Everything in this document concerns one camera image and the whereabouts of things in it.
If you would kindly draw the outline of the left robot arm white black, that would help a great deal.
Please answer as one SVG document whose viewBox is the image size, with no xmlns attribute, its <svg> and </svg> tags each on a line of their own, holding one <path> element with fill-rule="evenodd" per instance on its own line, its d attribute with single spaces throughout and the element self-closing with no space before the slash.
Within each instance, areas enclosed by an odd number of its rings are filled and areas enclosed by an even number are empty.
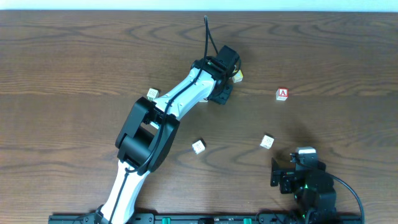
<svg viewBox="0 0 398 224">
<path fill-rule="evenodd" d="M 119 132 L 118 173 L 106 203 L 96 211 L 95 223 L 127 223 L 146 177 L 165 160 L 175 139 L 180 120 L 201 100 L 225 104 L 241 60 L 223 46 L 216 56 L 193 62 L 187 77 L 165 95 L 139 98 Z"/>
</svg>

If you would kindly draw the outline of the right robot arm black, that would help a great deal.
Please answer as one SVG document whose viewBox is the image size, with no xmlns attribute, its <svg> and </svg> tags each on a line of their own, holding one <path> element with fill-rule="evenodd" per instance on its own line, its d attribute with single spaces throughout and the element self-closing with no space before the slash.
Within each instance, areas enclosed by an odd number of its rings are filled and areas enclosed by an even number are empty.
<svg viewBox="0 0 398 224">
<path fill-rule="evenodd" d="M 334 181 L 326 175 L 326 165 L 318 160 L 316 150 L 291 153 L 293 169 L 279 167 L 275 159 L 271 162 L 271 186 L 278 186 L 282 194 L 293 194 L 298 205 L 284 218 L 284 223 L 341 223 L 335 207 Z"/>
</svg>

